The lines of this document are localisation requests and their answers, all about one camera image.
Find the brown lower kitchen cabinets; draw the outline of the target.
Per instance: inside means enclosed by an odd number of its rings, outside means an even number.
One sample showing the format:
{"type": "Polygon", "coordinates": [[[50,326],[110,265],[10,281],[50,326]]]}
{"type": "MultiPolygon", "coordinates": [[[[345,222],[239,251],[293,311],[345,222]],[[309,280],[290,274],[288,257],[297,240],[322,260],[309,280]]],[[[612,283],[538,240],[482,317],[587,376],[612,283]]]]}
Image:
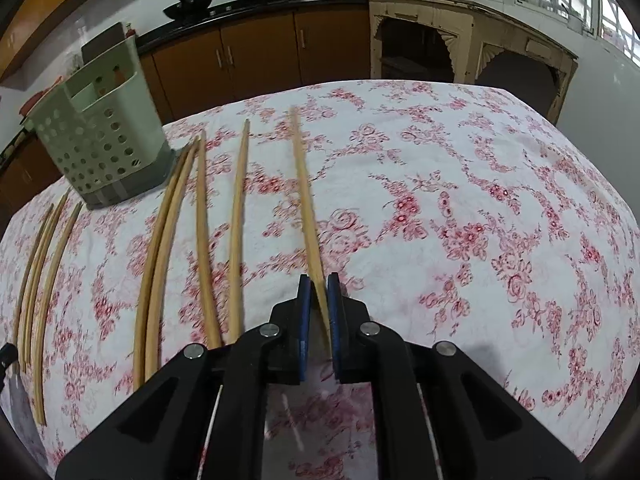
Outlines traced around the brown lower kitchen cabinets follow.
{"type": "MultiPolygon", "coordinates": [[[[237,100],[370,74],[369,12],[362,1],[280,0],[215,6],[205,18],[134,37],[163,125],[237,100]]],[[[67,181],[26,129],[1,156],[1,212],[15,214],[67,181]]]]}

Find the floral pink white tablecloth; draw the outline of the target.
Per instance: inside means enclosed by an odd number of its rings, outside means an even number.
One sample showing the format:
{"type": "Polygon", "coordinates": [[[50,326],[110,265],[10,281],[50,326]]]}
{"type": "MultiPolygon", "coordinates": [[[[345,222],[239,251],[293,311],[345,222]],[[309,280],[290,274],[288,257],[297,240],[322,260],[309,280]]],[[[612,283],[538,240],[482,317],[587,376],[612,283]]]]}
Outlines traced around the floral pink white tablecloth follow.
{"type": "MultiPolygon", "coordinates": [[[[244,324],[265,323],[307,269],[288,111],[306,144],[326,273],[408,341],[451,340],[577,456],[596,445],[639,364],[639,227],[605,176],[509,92],[425,82],[314,84],[169,124],[206,143],[208,244],[229,299],[235,163],[250,134],[244,324]]],[[[65,247],[44,334],[46,421],[34,372],[1,405],[47,472],[132,391],[134,321],[160,191],[88,210],[65,180],[1,241],[1,336],[26,309],[26,264],[51,208],[65,247]]]]}

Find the green perforated utensil holder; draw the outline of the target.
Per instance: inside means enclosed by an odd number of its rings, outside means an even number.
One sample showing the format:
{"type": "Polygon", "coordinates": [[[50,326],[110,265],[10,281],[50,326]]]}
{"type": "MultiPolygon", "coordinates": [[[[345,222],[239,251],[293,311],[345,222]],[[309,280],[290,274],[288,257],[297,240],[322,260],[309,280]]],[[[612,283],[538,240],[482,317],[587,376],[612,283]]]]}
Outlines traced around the green perforated utensil holder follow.
{"type": "Polygon", "coordinates": [[[52,87],[25,126],[89,209],[156,188],[176,161],[132,37],[52,87]]]}

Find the old white side table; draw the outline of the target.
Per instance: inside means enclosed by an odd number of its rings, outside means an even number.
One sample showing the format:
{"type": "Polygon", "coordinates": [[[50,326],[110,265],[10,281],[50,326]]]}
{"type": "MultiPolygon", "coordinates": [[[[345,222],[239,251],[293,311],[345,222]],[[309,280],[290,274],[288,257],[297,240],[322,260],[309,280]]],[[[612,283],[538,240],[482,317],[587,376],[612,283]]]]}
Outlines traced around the old white side table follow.
{"type": "Polygon", "coordinates": [[[503,53],[541,62],[556,80],[544,116],[555,124],[578,67],[578,56],[517,18],[469,0],[368,0],[371,76],[382,76],[381,26],[387,20],[426,26],[444,42],[456,84],[474,84],[489,63],[503,53]]]}

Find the black wok left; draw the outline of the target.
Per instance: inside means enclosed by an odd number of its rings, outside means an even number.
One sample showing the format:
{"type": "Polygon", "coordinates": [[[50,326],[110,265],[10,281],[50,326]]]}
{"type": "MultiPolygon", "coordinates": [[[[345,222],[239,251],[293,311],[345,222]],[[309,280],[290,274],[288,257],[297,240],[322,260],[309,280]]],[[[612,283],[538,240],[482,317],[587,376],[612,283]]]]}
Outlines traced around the black wok left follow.
{"type": "Polygon", "coordinates": [[[213,0],[177,0],[163,10],[166,18],[177,22],[192,22],[205,18],[213,0]]]}

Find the dark cutting board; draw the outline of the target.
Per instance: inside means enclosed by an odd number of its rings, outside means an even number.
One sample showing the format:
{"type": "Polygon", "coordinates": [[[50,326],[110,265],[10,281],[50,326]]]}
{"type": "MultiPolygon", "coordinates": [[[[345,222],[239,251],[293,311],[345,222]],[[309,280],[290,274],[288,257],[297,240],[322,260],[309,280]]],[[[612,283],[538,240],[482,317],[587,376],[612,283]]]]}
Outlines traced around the dark cutting board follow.
{"type": "Polygon", "coordinates": [[[81,47],[82,62],[88,64],[99,55],[125,40],[125,29],[122,22],[117,22],[100,32],[81,47]]]}

